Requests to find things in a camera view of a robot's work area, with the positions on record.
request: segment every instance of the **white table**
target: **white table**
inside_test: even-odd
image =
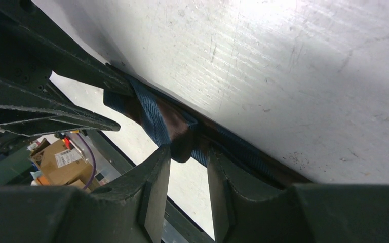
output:
[[[389,1],[34,2],[90,54],[314,181],[389,184]],[[155,149],[102,90],[52,81],[119,122],[106,135],[135,162]],[[169,195],[212,235],[205,168],[173,163]]]

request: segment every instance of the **dark fabric strap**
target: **dark fabric strap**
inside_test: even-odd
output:
[[[231,131],[140,81],[125,75],[136,97],[104,91],[104,104],[140,124],[157,146],[169,144],[179,163],[190,157],[207,166],[211,146],[266,183],[284,189],[309,179],[271,158]]]

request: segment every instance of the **purple cable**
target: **purple cable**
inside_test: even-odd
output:
[[[86,146],[87,150],[89,151],[90,155],[92,156],[92,164],[93,164],[92,175],[90,176],[89,181],[88,181],[88,182],[86,183],[86,185],[83,187],[83,190],[86,190],[87,187],[89,187],[90,184],[92,184],[93,178],[95,178],[95,172],[96,172],[96,160],[95,160],[95,156],[93,155],[92,149],[87,145],[87,143],[86,143],[86,141],[84,140],[84,138],[82,138],[78,133],[77,133],[76,135],[81,139],[81,141],[84,143],[84,145]]]

